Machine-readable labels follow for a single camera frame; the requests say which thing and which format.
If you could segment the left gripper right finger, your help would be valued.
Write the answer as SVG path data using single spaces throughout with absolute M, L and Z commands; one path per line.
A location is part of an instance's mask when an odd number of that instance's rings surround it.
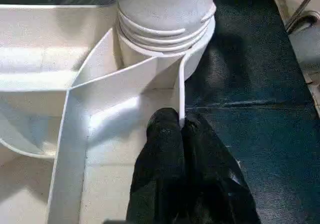
M 191 223 L 260 223 L 256 204 L 241 168 L 200 114 L 182 128 L 189 184 Z

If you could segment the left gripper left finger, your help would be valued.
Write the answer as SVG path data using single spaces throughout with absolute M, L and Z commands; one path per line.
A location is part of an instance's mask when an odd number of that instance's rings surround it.
M 179 116 L 161 108 L 146 128 L 146 143 L 134 164 L 126 220 L 174 223 L 183 208 L 185 158 Z

